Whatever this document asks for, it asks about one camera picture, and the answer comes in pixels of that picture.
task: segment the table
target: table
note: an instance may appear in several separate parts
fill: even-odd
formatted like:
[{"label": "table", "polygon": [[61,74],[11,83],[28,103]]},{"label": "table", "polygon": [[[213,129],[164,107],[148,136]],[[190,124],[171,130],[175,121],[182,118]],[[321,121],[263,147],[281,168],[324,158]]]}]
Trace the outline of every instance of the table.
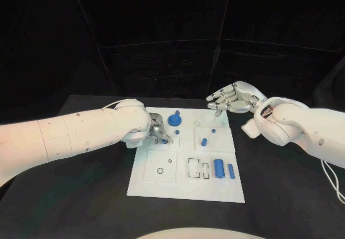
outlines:
[{"label": "table", "polygon": [[[99,109],[120,97],[71,95],[60,115]],[[207,101],[138,98],[148,107],[206,109]],[[0,201],[0,238],[133,239],[208,227],[268,239],[345,236],[345,205],[321,161],[294,143],[250,139],[253,113],[229,112],[246,204],[128,196],[136,149],[123,142],[21,173]],[[345,188],[345,170],[334,166]]]}]

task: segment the cable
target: cable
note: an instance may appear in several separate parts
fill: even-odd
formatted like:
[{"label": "cable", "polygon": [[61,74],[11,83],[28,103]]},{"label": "cable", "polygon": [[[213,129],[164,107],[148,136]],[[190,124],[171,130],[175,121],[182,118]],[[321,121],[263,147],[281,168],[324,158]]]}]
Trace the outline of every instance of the cable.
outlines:
[{"label": "cable", "polygon": [[133,99],[126,99],[126,100],[116,101],[116,102],[113,102],[112,104],[109,104],[107,106],[104,106],[103,109],[107,108],[109,106],[112,106],[113,104],[116,104],[116,103],[119,103],[119,102],[123,102],[123,101],[129,101],[129,100],[133,100]]},{"label": "cable", "polygon": [[[337,178],[337,186],[335,186],[335,184],[334,184],[334,182],[333,182],[333,179],[331,179],[331,176],[330,176],[330,174],[328,174],[328,172],[327,172],[325,164],[327,164],[327,166],[330,167],[330,170],[331,170],[331,172],[333,172],[334,175],[335,175],[335,178]],[[335,189],[335,191],[337,191],[337,196],[338,196],[338,198],[340,198],[340,201],[345,204],[345,201],[344,201],[344,200],[345,200],[345,196],[344,196],[344,195],[341,194],[341,192],[340,192],[340,181],[338,181],[337,173],[335,173],[335,171],[333,170],[333,168],[331,168],[328,162],[325,162],[324,160],[322,160],[322,168],[324,168],[325,174],[327,174],[327,176],[328,176],[328,178],[330,178],[330,182],[331,182],[331,184],[333,184],[333,186],[334,186],[334,189]]]}]

